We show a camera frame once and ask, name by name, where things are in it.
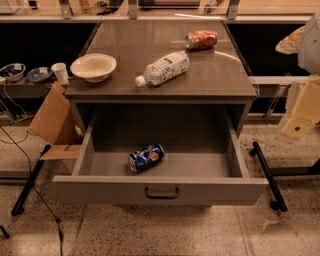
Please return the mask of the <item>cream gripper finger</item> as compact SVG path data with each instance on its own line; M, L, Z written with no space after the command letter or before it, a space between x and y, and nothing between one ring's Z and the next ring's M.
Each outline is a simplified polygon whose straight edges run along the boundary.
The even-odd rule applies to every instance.
M281 134L290 139L306 135L320 121L320 80L293 83L288 91Z
M276 45L275 50L286 55L296 54L298 52L298 46L303 32L304 26L296 29L290 35L280 40Z

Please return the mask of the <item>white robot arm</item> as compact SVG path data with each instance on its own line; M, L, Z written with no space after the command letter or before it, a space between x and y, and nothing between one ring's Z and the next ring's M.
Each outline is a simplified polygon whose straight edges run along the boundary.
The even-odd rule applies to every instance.
M277 138L292 143L320 122L320 11L302 27L281 40L276 51L298 55L298 66L310 73L288 90L286 113L279 123Z

